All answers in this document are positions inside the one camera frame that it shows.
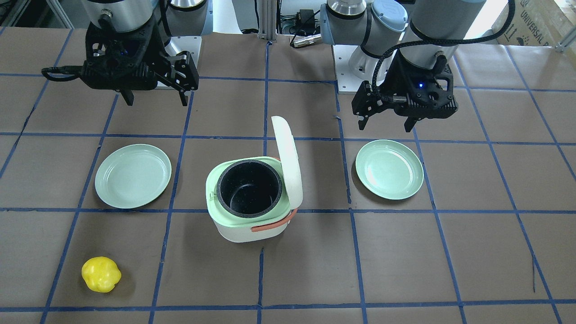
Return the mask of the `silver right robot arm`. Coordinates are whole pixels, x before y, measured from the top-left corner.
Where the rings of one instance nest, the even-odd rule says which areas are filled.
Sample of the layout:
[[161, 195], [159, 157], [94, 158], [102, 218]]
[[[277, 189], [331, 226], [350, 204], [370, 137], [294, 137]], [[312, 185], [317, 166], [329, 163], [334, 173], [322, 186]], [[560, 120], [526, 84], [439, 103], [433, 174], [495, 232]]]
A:
[[174, 37], [212, 33], [210, 0], [85, 0], [84, 8], [90, 24], [80, 79], [87, 86], [117, 91], [132, 105], [134, 90], [162, 83], [188, 104], [186, 93], [199, 87], [193, 54], [167, 47]]

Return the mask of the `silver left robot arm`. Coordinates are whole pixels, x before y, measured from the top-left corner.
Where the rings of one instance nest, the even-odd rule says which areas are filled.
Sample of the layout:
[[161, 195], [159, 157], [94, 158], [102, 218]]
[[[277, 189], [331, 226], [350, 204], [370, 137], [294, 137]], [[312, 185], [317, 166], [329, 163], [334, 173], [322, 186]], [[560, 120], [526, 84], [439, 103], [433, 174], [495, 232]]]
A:
[[319, 9], [323, 42], [355, 45], [368, 63], [352, 112], [364, 130], [387, 109], [410, 132], [423, 119], [446, 119], [459, 105], [449, 60], [483, 8], [483, 0], [328, 0]]

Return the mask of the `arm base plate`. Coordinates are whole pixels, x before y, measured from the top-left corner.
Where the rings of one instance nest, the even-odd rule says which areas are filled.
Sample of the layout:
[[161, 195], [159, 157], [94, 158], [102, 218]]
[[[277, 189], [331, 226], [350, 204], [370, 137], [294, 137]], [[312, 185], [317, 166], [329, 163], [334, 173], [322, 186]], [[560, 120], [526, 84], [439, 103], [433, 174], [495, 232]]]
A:
[[177, 36], [171, 37], [170, 41], [168, 41], [165, 46], [165, 51], [169, 54], [169, 57], [175, 57], [182, 51], [188, 51], [190, 53], [191, 61], [194, 63], [196, 71], [198, 71], [201, 46], [201, 36]]
[[333, 57], [339, 94], [355, 94], [363, 81], [372, 80], [378, 59], [359, 45], [334, 45]]

